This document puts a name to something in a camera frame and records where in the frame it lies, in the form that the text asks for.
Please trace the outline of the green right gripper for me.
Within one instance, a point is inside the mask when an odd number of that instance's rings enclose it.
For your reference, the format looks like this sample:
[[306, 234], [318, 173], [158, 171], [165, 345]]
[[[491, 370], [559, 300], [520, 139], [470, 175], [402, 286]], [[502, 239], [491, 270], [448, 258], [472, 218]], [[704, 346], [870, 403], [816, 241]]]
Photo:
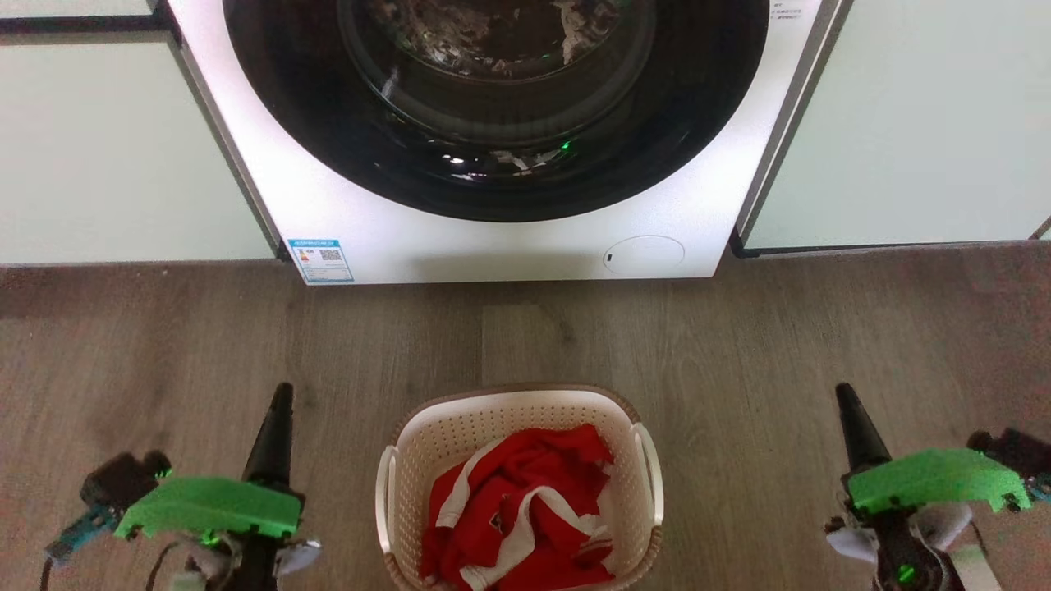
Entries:
[[837, 384], [836, 400], [851, 468], [844, 554], [874, 565], [872, 591], [1000, 591], [978, 546], [949, 548], [972, 525], [972, 502], [1031, 509], [1025, 480], [970, 449], [891, 460], [856, 388]]

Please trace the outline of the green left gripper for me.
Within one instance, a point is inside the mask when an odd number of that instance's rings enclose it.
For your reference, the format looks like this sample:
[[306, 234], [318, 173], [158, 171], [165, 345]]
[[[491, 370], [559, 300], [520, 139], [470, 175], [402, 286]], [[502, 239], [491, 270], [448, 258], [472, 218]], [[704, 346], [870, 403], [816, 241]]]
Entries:
[[271, 399], [241, 478], [163, 478], [117, 522], [117, 538], [174, 534], [184, 570], [170, 591], [279, 591], [303, 495], [290, 486], [294, 387]]

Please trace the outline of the blue energy label sticker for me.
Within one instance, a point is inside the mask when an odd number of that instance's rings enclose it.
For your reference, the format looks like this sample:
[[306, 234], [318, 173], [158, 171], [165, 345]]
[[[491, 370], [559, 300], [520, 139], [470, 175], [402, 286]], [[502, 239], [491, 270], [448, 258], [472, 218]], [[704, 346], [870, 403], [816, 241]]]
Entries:
[[338, 240], [287, 240], [287, 250], [307, 286], [349, 285], [355, 281]]

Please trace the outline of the large pale green cabinet panel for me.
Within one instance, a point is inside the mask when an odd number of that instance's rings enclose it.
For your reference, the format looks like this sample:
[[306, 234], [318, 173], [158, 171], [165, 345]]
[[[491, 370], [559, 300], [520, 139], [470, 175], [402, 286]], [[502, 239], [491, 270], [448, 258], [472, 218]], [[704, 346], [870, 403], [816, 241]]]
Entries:
[[275, 254], [169, 30], [0, 36], [0, 267]]

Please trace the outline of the black round washer door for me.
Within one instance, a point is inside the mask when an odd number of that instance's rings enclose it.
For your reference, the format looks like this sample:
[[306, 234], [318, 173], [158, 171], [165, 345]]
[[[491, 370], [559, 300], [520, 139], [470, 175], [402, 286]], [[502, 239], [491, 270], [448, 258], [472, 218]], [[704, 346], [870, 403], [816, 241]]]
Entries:
[[224, 0], [241, 69], [342, 178], [463, 220], [590, 213], [739, 113], [769, 0]]

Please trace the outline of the pale green cabinet door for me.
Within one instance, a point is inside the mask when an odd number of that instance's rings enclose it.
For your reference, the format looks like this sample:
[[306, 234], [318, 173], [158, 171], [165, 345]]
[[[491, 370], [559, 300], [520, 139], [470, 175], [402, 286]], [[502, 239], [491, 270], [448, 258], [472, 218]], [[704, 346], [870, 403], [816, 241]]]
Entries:
[[828, 0], [744, 254], [1051, 241], [1051, 0]]

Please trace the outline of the round white filter cover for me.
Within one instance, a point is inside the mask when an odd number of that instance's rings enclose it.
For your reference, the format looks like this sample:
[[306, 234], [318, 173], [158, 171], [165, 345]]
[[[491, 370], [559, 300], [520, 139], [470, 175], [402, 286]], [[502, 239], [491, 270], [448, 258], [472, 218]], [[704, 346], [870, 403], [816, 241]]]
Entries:
[[610, 273], [635, 277], [671, 277], [683, 259], [686, 247], [668, 236], [633, 236], [607, 248], [602, 262]]

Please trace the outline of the cream perforated laundry basket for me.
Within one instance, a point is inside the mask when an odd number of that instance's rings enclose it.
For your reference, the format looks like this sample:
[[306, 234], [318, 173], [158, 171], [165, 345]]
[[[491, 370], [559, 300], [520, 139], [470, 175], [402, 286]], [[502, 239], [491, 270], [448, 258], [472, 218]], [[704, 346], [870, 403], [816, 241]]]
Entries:
[[432, 483], [495, 441], [526, 428], [594, 425], [615, 463], [599, 501], [613, 579], [570, 591], [627, 591], [662, 547], [662, 470], [650, 430], [627, 399], [589, 384], [509, 384], [428, 401], [401, 420], [383, 449], [374, 486], [383, 564], [397, 591], [453, 591], [418, 576]]

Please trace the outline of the white front-load washing machine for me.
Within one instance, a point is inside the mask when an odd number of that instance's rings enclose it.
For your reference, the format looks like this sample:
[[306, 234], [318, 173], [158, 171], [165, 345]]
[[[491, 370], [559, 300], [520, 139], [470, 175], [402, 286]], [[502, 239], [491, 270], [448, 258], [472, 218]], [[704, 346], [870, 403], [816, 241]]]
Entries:
[[338, 240], [352, 284], [365, 285], [635, 279], [610, 273], [602, 259], [618, 242], [646, 235], [686, 247], [676, 272], [653, 279], [714, 276], [772, 149], [827, 1], [769, 0], [769, 37], [740, 111], [679, 172], [594, 212], [526, 223], [421, 212], [342, 178], [260, 101], [236, 60], [224, 0], [168, 0], [168, 6], [239, 174], [287, 254], [287, 240]]

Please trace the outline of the red and white garment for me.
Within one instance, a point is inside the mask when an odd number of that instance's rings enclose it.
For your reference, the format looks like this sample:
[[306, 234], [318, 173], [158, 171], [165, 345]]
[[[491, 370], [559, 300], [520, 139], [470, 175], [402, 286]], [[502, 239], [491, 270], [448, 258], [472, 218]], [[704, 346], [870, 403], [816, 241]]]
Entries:
[[418, 576], [453, 591], [566, 591], [614, 580], [600, 501], [614, 456], [594, 425], [488, 442], [430, 490]]

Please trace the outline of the narrow pale green cabinet panel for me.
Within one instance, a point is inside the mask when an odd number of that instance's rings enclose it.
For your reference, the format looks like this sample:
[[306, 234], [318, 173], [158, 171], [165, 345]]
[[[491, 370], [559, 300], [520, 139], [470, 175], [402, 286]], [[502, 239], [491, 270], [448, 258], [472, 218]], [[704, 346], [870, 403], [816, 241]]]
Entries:
[[0, 0], [0, 19], [147, 16], [160, 0]]

